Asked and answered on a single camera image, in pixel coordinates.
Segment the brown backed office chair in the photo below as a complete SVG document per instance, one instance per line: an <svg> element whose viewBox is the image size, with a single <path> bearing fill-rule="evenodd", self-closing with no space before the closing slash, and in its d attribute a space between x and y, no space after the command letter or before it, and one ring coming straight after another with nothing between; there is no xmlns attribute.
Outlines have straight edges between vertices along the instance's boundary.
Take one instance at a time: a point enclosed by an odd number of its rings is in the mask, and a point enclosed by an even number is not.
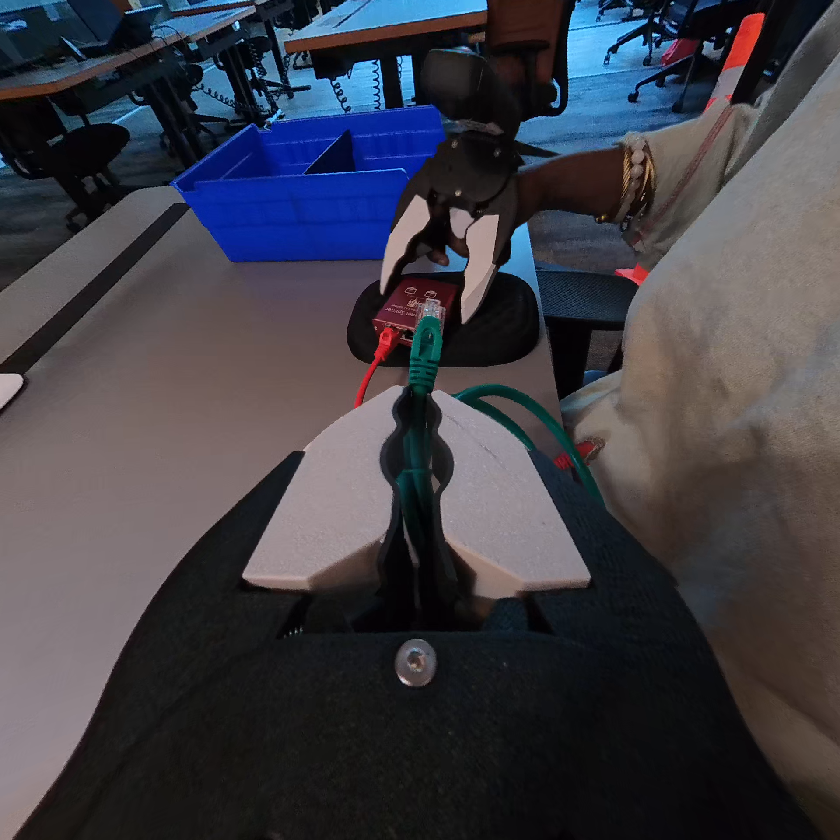
<svg viewBox="0 0 840 840"><path fill-rule="evenodd" d="M568 38L575 1L488 1L485 54L521 120L560 115L569 98Z"/></svg>

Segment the long wooden table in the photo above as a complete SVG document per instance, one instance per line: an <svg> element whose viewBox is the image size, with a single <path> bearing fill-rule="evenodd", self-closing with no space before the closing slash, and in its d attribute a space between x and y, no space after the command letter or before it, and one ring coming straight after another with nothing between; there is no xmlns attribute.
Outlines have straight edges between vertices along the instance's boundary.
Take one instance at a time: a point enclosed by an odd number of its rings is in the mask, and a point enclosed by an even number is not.
<svg viewBox="0 0 840 840"><path fill-rule="evenodd" d="M114 70L130 67L167 47L198 44L237 24L256 11L256 5L226 3L210 6L203 14L194 8L187 16L174 17L152 28L152 40L139 47L115 54L76 61L66 59L56 66L40 67L1 79L1 101L12 102L42 98L72 88L85 81L103 77Z"/></svg>

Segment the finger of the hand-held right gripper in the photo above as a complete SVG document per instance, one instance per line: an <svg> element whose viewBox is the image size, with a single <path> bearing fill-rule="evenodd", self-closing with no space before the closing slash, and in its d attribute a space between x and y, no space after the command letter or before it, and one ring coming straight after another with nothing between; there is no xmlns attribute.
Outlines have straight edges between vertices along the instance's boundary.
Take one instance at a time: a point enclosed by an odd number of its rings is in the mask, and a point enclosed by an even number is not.
<svg viewBox="0 0 840 840"><path fill-rule="evenodd" d="M429 226L430 219L427 199L417 194L411 197L402 210L397 211L381 263L381 296L386 294L394 278L402 274L403 268L413 261L417 244Z"/></svg>
<svg viewBox="0 0 840 840"><path fill-rule="evenodd" d="M477 314L498 271L497 235L500 216L489 213L465 229L468 251L464 288L460 295L460 322L466 325Z"/></svg>

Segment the blue plastic bin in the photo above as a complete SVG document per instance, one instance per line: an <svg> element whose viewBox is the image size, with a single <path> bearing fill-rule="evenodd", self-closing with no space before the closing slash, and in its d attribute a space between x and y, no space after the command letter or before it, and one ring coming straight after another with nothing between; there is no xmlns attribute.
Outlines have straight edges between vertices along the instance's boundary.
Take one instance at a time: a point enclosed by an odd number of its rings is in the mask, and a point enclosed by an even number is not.
<svg viewBox="0 0 840 840"><path fill-rule="evenodd" d="M249 125L172 186L233 262L381 260L444 139L433 106Z"/></svg>

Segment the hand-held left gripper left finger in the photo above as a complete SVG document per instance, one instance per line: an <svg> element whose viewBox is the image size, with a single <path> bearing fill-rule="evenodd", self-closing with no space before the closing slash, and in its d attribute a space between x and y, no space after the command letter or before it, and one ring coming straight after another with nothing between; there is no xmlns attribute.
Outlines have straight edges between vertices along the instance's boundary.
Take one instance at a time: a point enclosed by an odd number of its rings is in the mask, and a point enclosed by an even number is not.
<svg viewBox="0 0 840 840"><path fill-rule="evenodd" d="M393 503L381 456L402 395L402 387L391 387L305 447L245 567L246 582L286 592L378 587L376 561Z"/></svg>

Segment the red ethernet splitter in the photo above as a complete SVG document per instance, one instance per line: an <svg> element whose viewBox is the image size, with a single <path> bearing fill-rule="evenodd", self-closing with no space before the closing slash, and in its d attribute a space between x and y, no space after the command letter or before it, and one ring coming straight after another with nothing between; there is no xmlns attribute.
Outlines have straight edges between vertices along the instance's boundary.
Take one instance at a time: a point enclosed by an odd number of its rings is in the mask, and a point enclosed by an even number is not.
<svg viewBox="0 0 840 840"><path fill-rule="evenodd" d="M452 275L437 278L431 274L404 276L374 316L374 331L393 329L399 333L399 344L410 348L417 324L428 313L436 313L441 320L440 330L444 332L459 294L459 285L452 278Z"/></svg>

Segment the black mesh office chair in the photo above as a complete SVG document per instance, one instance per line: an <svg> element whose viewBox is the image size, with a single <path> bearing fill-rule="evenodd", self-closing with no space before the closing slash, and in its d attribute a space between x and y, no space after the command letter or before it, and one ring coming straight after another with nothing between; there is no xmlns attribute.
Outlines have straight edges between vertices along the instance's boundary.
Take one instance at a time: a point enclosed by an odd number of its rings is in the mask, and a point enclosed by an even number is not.
<svg viewBox="0 0 840 840"><path fill-rule="evenodd" d="M558 398L582 388L594 331L622 332L638 291L616 274L536 266Z"/></svg>

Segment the black quilted wrist pad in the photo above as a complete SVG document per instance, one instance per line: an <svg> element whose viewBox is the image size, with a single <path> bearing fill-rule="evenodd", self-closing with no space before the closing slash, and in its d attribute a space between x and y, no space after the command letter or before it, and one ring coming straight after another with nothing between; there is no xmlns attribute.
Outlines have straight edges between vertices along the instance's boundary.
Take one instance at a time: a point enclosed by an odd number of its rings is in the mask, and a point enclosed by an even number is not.
<svg viewBox="0 0 840 840"><path fill-rule="evenodd" d="M362 291L353 306L346 341L359 361L373 361L379 342L374 321L386 300L375 281ZM538 300L530 285L518 276L497 273L478 312L465 325L459 321L457 300L444 306L447 311L440 357L443 369L509 364L530 354L539 343Z"/></svg>

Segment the person's right hand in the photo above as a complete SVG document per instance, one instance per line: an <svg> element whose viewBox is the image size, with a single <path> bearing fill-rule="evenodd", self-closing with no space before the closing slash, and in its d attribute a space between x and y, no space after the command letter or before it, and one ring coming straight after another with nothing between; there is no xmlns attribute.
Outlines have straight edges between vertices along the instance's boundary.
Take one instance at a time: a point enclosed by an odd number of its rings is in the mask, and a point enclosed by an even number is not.
<svg viewBox="0 0 840 840"><path fill-rule="evenodd" d="M551 210L614 219L623 204L624 159L622 145L614 145L557 156L520 169L515 178L515 227Z"/></svg>

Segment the grey desk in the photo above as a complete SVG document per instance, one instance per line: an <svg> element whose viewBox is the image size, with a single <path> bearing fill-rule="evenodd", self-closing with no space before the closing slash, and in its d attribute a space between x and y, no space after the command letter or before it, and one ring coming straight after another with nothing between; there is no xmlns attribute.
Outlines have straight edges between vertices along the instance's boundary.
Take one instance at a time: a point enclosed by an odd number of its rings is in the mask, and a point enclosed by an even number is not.
<svg viewBox="0 0 840 840"><path fill-rule="evenodd" d="M372 261L233 264L170 188L135 193L2 293L2 354L182 214L2 411L2 838L86 730L197 539L351 405Z"/></svg>

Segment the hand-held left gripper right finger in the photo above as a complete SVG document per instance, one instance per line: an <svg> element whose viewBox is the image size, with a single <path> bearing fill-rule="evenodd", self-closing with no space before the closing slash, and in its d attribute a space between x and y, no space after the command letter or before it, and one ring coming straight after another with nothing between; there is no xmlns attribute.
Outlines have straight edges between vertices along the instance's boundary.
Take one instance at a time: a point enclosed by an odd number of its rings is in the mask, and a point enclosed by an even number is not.
<svg viewBox="0 0 840 840"><path fill-rule="evenodd" d="M440 493L441 526L468 594L501 599L587 587L591 574L525 445L451 395L434 391L432 399L453 463Z"/></svg>

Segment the person's right forearm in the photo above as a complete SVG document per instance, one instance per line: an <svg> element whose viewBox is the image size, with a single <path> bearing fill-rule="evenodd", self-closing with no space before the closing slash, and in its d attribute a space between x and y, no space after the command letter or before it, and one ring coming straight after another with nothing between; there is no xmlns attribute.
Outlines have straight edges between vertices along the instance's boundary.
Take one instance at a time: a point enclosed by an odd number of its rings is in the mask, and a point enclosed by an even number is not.
<svg viewBox="0 0 840 840"><path fill-rule="evenodd" d="M654 197L624 234L641 267L652 270L720 192L759 114L718 101L696 119L644 136Z"/></svg>

